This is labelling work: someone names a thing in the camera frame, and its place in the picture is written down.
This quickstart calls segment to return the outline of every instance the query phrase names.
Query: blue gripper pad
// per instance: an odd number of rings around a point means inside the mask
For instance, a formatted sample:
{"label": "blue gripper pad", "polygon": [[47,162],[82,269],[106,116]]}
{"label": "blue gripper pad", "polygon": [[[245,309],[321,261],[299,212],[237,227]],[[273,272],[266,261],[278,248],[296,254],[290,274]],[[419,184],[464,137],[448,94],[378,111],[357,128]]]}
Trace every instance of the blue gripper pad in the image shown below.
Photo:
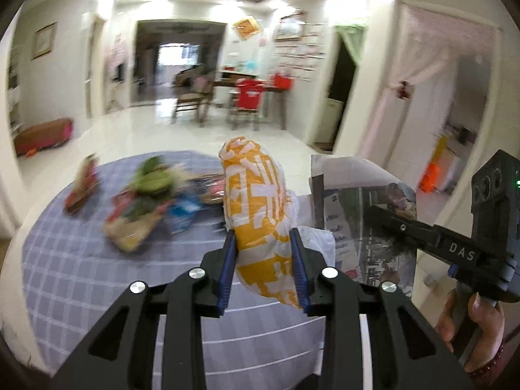
{"label": "blue gripper pad", "polygon": [[224,242],[225,256],[218,278],[217,289],[217,310],[219,315],[224,315],[224,310],[229,304],[231,295],[231,284],[233,283],[233,273],[235,272],[235,263],[237,259],[237,239],[234,231],[229,231],[226,241]]}
{"label": "blue gripper pad", "polygon": [[291,240],[292,272],[296,286],[296,294],[298,295],[298,302],[303,308],[303,312],[307,314],[310,308],[309,289],[311,287],[311,282],[305,269],[305,263],[302,256],[302,251],[304,251],[305,248],[303,247],[298,229],[291,229],[289,232],[289,238]]}

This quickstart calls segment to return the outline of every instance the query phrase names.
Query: round table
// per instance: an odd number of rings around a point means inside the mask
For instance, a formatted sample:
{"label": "round table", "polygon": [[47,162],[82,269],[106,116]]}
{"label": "round table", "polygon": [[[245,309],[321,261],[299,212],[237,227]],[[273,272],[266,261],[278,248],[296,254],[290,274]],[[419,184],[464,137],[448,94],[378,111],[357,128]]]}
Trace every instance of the round table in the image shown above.
{"label": "round table", "polygon": [[[162,224],[133,254],[106,240],[101,225],[111,198],[148,157],[162,155],[194,173],[221,172],[219,159],[192,151],[141,154],[99,166],[101,186],[75,216],[63,213],[71,186],[47,206],[23,245],[23,286],[38,347],[54,373],[106,309],[135,280],[155,286],[199,265],[222,247],[222,211],[197,214],[172,236]],[[153,388],[160,389],[165,318],[159,325]],[[229,307],[202,319],[208,389],[284,390],[314,370],[324,320],[248,291],[234,278]]]}

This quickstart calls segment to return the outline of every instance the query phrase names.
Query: camera lens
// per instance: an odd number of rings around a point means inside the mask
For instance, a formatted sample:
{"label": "camera lens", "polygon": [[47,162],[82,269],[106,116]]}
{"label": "camera lens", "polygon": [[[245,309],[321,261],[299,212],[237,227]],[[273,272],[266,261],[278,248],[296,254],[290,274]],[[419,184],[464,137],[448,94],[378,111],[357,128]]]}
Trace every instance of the camera lens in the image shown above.
{"label": "camera lens", "polygon": [[489,191],[491,190],[491,183],[489,182],[489,177],[485,177],[482,179],[480,184],[480,196],[482,196],[482,200],[485,201],[489,198]]}
{"label": "camera lens", "polygon": [[502,173],[500,173],[500,170],[495,169],[493,172],[493,188],[497,191],[500,188],[500,185],[502,184]]}

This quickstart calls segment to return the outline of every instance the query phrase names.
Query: bright window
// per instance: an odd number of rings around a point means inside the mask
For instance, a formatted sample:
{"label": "bright window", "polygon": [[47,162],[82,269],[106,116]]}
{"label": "bright window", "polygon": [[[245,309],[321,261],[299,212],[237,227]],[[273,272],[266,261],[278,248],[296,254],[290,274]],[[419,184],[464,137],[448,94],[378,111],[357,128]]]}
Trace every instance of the bright window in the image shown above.
{"label": "bright window", "polygon": [[198,59],[198,45],[167,44],[159,47],[159,66],[193,65]]}

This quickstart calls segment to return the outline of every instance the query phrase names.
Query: human hand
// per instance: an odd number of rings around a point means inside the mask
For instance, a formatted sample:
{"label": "human hand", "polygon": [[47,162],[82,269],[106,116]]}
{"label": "human hand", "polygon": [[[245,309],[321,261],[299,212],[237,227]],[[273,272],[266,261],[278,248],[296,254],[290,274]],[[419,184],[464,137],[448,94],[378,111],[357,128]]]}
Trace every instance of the human hand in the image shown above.
{"label": "human hand", "polygon": [[[435,326],[435,330],[452,352],[451,340],[456,330],[451,315],[456,301],[455,290],[452,290]],[[467,304],[467,313],[469,318],[482,329],[482,335],[464,365],[466,372],[473,372],[490,362],[497,354],[504,335],[504,311],[499,303],[493,307],[476,293],[471,296]]]}

